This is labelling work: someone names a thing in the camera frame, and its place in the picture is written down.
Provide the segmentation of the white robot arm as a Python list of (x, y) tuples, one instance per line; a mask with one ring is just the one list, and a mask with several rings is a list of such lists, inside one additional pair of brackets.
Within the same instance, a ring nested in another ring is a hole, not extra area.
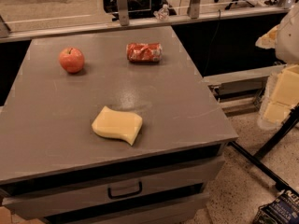
[(282, 125), (299, 104), (299, 9), (294, 7), (280, 24), (260, 36), (255, 43), (262, 49), (274, 49), (286, 65), (267, 79), (258, 126), (272, 130)]

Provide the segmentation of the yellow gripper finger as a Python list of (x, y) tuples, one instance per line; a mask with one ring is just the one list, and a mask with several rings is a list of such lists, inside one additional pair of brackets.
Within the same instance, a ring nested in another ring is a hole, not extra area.
[(277, 30), (278, 28), (274, 26), (266, 34), (260, 36), (255, 46), (261, 49), (273, 49), (276, 45)]
[(273, 130), (282, 125), (299, 104), (299, 65), (286, 65), (267, 80), (259, 111), (259, 127)]

